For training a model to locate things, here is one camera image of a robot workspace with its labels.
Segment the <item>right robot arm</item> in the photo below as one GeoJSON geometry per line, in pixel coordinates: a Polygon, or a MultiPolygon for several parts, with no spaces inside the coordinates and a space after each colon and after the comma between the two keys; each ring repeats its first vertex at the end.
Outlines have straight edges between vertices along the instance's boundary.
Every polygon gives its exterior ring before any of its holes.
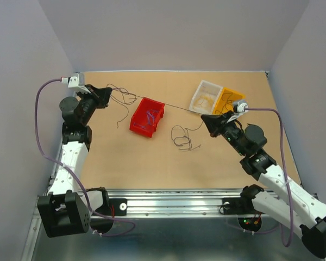
{"type": "Polygon", "coordinates": [[[242,156],[245,173],[271,189],[274,198],[263,188],[251,185],[243,190],[239,206],[245,212],[254,209],[269,215],[301,238],[303,245],[317,258],[326,258],[326,204],[291,179],[283,166],[263,149],[267,139],[253,124],[238,127],[238,114],[202,115],[210,136],[222,136],[242,156]]]}

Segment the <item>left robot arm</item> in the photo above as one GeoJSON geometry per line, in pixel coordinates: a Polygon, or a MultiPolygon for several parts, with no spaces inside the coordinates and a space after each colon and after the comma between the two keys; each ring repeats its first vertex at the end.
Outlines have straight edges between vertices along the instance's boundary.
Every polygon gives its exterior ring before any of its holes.
{"type": "Polygon", "coordinates": [[[47,194],[37,202],[50,238],[85,233],[93,211],[105,214],[110,209],[105,188],[85,189],[80,174],[92,141],[88,122],[96,109],[108,106],[111,93],[112,88],[98,89],[88,84],[75,97],[66,97],[59,103],[64,120],[62,155],[52,159],[58,166],[56,177],[47,194]]]}

